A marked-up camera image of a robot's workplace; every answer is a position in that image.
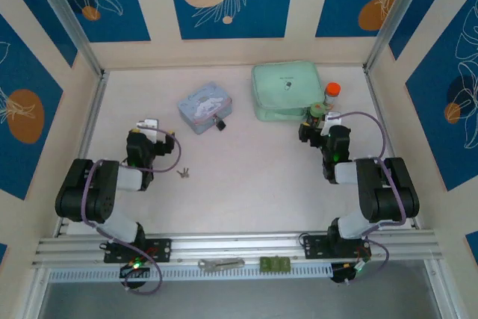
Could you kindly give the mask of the mint green zipper pouch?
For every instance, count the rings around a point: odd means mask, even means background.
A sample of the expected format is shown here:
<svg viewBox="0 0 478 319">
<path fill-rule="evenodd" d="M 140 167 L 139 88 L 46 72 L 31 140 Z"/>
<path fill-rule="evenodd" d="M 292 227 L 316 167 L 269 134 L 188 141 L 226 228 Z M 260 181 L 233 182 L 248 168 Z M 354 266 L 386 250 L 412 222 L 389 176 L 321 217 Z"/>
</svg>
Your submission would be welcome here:
<svg viewBox="0 0 478 319">
<path fill-rule="evenodd" d="M 255 116 L 263 122 L 301 121 L 311 105 L 324 100 L 317 67 L 310 61 L 259 64 L 251 80 Z"/>
</svg>

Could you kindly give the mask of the clear plastic tube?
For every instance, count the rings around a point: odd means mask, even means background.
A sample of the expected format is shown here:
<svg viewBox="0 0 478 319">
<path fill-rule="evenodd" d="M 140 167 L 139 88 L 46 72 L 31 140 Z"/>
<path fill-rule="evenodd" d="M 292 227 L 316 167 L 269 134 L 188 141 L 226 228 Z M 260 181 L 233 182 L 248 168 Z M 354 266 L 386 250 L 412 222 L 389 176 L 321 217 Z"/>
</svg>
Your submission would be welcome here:
<svg viewBox="0 0 478 319">
<path fill-rule="evenodd" d="M 401 57 L 434 2 L 435 0 L 394 0 L 364 63 L 366 74 L 371 74 L 379 63 L 380 56 L 387 52 L 391 53 L 394 61 Z"/>
</svg>

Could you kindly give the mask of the blue cartoon tin box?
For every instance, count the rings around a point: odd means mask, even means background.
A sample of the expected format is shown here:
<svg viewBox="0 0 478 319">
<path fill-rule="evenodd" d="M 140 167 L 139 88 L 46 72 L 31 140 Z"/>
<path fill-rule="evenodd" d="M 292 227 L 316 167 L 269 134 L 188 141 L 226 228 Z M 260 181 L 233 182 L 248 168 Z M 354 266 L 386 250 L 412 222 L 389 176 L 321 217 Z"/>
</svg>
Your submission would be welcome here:
<svg viewBox="0 0 478 319">
<path fill-rule="evenodd" d="M 202 134 L 216 127 L 214 115 L 224 121 L 232 113 L 232 98 L 221 86 L 211 81 L 179 101 L 177 108 L 190 128 L 196 134 Z"/>
</svg>

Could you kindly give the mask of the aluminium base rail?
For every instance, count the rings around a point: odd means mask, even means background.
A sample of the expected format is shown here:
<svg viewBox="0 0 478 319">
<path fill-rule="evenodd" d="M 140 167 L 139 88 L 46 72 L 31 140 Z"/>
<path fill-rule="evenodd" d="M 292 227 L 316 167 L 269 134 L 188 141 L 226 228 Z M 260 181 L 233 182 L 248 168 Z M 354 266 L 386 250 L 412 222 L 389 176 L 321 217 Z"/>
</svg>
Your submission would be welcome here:
<svg viewBox="0 0 478 319">
<path fill-rule="evenodd" d="M 257 264 L 262 256 L 284 256 L 293 263 L 306 261 L 299 234 L 262 233 L 229 235 L 173 235 L 169 265 L 197 265 L 200 259 L 242 258 Z M 35 268 L 92 267 L 103 265 L 105 242 L 100 235 L 61 235 L 40 239 L 31 265 Z M 369 235 L 371 259 L 380 261 L 389 251 L 390 260 L 441 260 L 444 255 L 431 229 L 392 229 Z"/>
</svg>

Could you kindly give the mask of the black control board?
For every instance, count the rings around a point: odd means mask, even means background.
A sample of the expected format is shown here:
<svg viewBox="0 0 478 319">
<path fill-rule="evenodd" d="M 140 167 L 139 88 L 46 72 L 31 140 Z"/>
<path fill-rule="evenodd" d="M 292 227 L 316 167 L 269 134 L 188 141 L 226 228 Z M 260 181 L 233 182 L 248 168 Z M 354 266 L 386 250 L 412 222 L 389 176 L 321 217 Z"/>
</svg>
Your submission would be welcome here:
<svg viewBox="0 0 478 319">
<path fill-rule="evenodd" d="M 119 279 L 126 290 L 139 289 L 146 284 L 150 268 L 145 267 L 140 260 L 134 260 L 119 269 Z"/>
<path fill-rule="evenodd" d="M 364 260 L 359 260 L 356 263 L 333 263 L 332 264 L 332 277 L 330 278 L 337 284 L 348 284 L 354 280 L 357 273 L 363 269 L 367 264 Z"/>
</svg>

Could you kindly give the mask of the green capped bottle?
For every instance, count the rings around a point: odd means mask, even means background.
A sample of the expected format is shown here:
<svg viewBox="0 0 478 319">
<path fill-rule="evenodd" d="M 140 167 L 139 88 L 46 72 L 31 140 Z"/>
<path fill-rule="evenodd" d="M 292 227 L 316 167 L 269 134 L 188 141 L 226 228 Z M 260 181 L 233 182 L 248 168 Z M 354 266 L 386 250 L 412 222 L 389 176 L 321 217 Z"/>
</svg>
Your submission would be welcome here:
<svg viewBox="0 0 478 319">
<path fill-rule="evenodd" d="M 320 125 L 320 122 L 324 118 L 326 109 L 323 106 L 323 103 L 315 102 L 311 104 L 308 109 L 306 122 L 314 128 L 317 128 Z"/>
</svg>

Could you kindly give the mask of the green circuit board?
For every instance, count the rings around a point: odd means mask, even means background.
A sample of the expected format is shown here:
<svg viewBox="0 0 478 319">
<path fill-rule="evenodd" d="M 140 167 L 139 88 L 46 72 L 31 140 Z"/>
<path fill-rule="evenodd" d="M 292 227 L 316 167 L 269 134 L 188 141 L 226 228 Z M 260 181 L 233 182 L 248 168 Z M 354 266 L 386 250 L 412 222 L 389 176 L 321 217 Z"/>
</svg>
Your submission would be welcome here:
<svg viewBox="0 0 478 319">
<path fill-rule="evenodd" d="M 259 269 L 262 273 L 290 273 L 291 260 L 288 257 L 260 257 Z"/>
</svg>

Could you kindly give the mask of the orange capped bottle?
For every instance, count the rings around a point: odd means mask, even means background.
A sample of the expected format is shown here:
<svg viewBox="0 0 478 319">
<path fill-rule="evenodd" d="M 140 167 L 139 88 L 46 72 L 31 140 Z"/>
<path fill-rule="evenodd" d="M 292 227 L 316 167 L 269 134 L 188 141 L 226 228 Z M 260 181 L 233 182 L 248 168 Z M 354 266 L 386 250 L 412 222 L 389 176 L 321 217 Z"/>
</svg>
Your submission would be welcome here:
<svg viewBox="0 0 478 319">
<path fill-rule="evenodd" d="M 324 105 L 326 106 L 327 109 L 332 109 L 335 100 L 338 98 L 339 94 L 341 92 L 341 86 L 340 84 L 336 82 L 329 82 L 326 85 L 326 88 L 324 90 Z"/>
</svg>

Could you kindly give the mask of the aluminium frame post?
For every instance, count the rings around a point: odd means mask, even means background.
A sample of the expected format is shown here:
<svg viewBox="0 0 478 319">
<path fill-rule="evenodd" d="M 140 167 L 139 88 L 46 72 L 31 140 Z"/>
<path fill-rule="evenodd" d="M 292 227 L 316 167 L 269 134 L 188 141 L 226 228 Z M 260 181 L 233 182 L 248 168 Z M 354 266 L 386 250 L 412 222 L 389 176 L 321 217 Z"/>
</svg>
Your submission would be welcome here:
<svg viewBox="0 0 478 319">
<path fill-rule="evenodd" d="M 68 33 L 69 38 L 74 43 L 77 50 L 83 55 L 87 65 L 92 71 L 102 78 L 104 75 L 104 69 L 100 65 L 97 57 L 95 56 L 90 42 L 84 33 L 78 19 L 76 18 L 72 8 L 67 0 L 46 0 L 52 10 L 55 12 L 55 16 L 62 24 L 64 30 Z"/>
</svg>

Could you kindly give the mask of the aluminium side rail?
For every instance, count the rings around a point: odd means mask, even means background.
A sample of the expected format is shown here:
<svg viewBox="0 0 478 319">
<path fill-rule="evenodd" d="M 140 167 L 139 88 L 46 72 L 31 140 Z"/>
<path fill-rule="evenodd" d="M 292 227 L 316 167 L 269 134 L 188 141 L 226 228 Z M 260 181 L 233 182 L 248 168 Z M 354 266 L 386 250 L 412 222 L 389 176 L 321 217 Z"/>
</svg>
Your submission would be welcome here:
<svg viewBox="0 0 478 319">
<path fill-rule="evenodd" d="M 110 73 L 108 71 L 104 71 L 102 73 L 102 77 L 99 79 L 99 82 L 96 86 L 96 90 L 94 92 L 93 100 L 90 104 L 89 110 L 87 112 L 87 121 L 82 132 L 81 142 L 79 151 L 77 154 L 77 158 L 85 158 L 90 148 L 90 142 L 93 137 L 94 129 L 96 127 L 96 122 L 98 119 L 98 115 L 100 112 L 100 108 L 102 105 L 102 101 L 104 98 L 105 90 L 108 83 Z"/>
<path fill-rule="evenodd" d="M 385 115 L 370 75 L 365 75 L 376 114 L 382 145 L 379 154 L 358 166 L 359 199 L 362 214 L 372 229 L 416 226 L 420 203 L 405 161 L 396 156 L 388 134 Z"/>
</svg>

